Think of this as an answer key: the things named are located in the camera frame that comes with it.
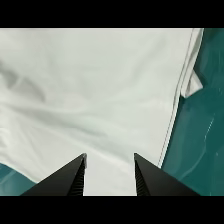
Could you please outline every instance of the white cloth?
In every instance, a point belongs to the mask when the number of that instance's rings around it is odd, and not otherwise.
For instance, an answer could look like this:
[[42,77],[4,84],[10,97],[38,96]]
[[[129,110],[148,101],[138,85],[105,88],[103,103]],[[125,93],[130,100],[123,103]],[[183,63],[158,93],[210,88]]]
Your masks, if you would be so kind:
[[202,31],[0,29],[0,163],[39,182],[87,153],[84,195],[136,195],[134,153],[162,165]]

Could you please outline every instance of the white fabric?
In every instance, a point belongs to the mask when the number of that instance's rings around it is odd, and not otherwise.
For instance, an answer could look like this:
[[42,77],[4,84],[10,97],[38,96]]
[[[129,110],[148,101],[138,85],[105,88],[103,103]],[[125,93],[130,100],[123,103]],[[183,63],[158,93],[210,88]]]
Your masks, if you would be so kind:
[[162,165],[200,35],[0,29],[0,163],[39,182],[87,153],[85,195],[136,195],[133,154]]

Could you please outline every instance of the green table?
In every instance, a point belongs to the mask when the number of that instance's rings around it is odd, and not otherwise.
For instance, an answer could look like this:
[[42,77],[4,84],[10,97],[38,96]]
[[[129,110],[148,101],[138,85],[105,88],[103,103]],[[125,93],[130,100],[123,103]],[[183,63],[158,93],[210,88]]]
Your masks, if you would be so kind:
[[[224,29],[205,29],[195,71],[204,89],[180,99],[162,169],[201,195],[224,195]],[[33,185],[0,165],[0,195]]]

